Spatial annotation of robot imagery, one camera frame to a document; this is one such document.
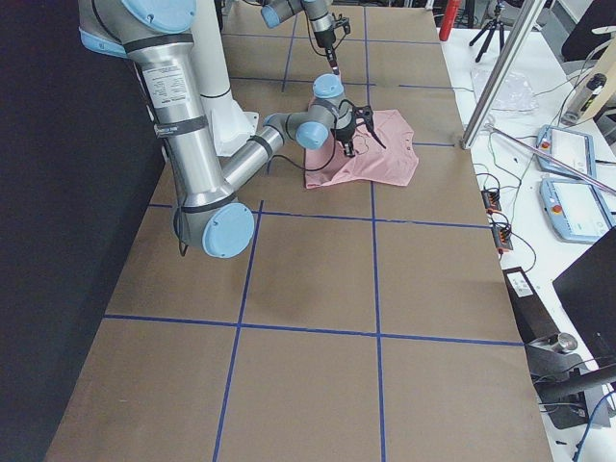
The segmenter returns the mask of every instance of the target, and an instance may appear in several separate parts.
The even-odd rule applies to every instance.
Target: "white table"
[[[483,55],[479,64],[475,63],[475,56],[483,42],[483,38],[469,46],[469,41],[477,34],[477,30],[454,29],[447,42],[443,42],[443,52],[448,66],[449,77],[452,86],[456,89],[456,102],[463,123],[468,120],[475,108],[475,95],[466,90],[472,89],[473,82],[471,70],[476,66],[491,68],[498,58],[498,38],[493,38],[490,49]],[[558,84],[566,81],[558,61],[546,44],[540,33],[531,33],[527,38],[521,56],[513,66],[513,71],[523,73],[530,82],[534,93],[550,90]],[[558,89],[538,95],[539,108],[531,113],[491,113],[495,125],[504,132],[514,137],[535,135],[539,128],[551,123],[558,113],[564,98],[569,94],[572,85],[567,83]],[[593,136],[597,159],[614,161],[614,154],[605,142],[601,132],[591,121],[584,122],[575,130],[585,132]],[[533,139],[527,139],[527,143],[533,143]],[[517,176],[521,176],[526,165],[530,162],[530,154],[522,148],[516,147],[511,142],[504,140],[498,135],[492,137],[494,152],[497,162]],[[483,164],[488,171],[500,179],[500,183],[517,186],[518,181],[511,175],[498,169],[493,161],[493,156],[488,147],[488,134],[481,134],[472,148],[473,161]],[[616,167],[598,165],[598,179],[612,188],[616,187]],[[475,166],[477,173],[485,172],[483,166]],[[552,281],[563,270],[569,267],[588,247],[586,244],[564,243],[557,239],[551,225],[548,222],[543,206],[539,198],[539,184],[543,178],[557,177],[549,175],[538,169],[535,161],[532,161],[517,198],[515,217],[513,218],[513,231],[526,239],[537,253],[537,262],[534,269],[528,273],[535,290],[546,305],[555,323],[562,332],[569,332],[579,339],[579,335],[565,314],[558,297],[552,287]],[[483,185],[486,176],[477,177],[479,185]],[[488,187],[494,186],[494,180],[488,181]],[[509,189],[501,192],[500,203],[503,212],[512,218],[515,190]],[[616,211],[616,197],[605,193],[603,195],[612,211]],[[504,269],[520,266],[529,268],[532,263],[532,252],[529,248],[515,237],[513,238],[514,251],[503,255],[501,266]],[[592,356],[584,345],[580,345],[577,353],[582,359]],[[596,369],[595,363],[588,363],[589,369]],[[608,462],[616,460],[616,419],[612,419],[611,428],[593,428],[583,448],[580,461],[585,462]],[[567,430],[558,430],[544,416],[544,424],[550,441],[554,462],[571,461],[575,452],[575,444],[582,436],[584,427],[578,426]],[[565,442],[567,445],[558,445],[555,441]]]

